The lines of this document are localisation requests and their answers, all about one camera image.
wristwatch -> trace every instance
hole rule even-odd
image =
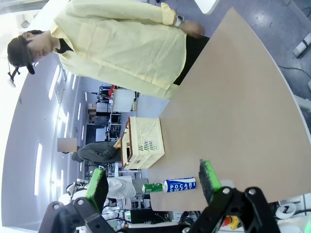
[[[175,27],[179,27],[179,25],[184,22],[184,18],[182,16],[177,16],[176,23],[174,24]]]

black pants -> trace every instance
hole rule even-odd
[[[186,38],[186,62],[184,69],[180,73],[179,77],[174,81],[174,84],[180,85],[185,78],[185,76],[188,74],[189,70],[193,66],[195,60],[200,55],[201,51],[204,49],[205,45],[207,44],[209,38],[208,37],[202,37],[200,39],[195,39],[193,37],[187,36]]]

hand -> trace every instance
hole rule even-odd
[[[116,149],[121,148],[121,138],[115,143],[113,147]]]
[[[179,25],[179,28],[183,30],[187,35],[194,38],[200,38],[205,34],[204,27],[194,22],[184,21]]]

gray floor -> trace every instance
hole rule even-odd
[[[308,0],[294,1],[300,9],[311,6],[311,1]],[[210,15],[202,14],[194,0],[164,0],[163,2],[169,4],[185,19],[204,25],[208,37],[213,35],[226,12],[234,7],[260,38],[278,65],[301,68],[311,74],[311,51],[299,59],[293,55],[293,49],[308,34],[307,29],[282,0],[220,0]],[[299,70],[281,69],[281,71],[295,95],[311,99],[311,91],[307,86],[310,78],[307,75]],[[158,117],[166,104],[165,100],[142,96],[139,98],[137,116]],[[306,112],[303,114],[311,129],[311,114]],[[124,115],[123,123],[128,116],[136,116],[136,113]]]

black cap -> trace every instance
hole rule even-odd
[[[29,73],[35,74],[32,59],[26,47],[27,41],[20,35],[8,44],[8,60],[15,67],[27,67]]]

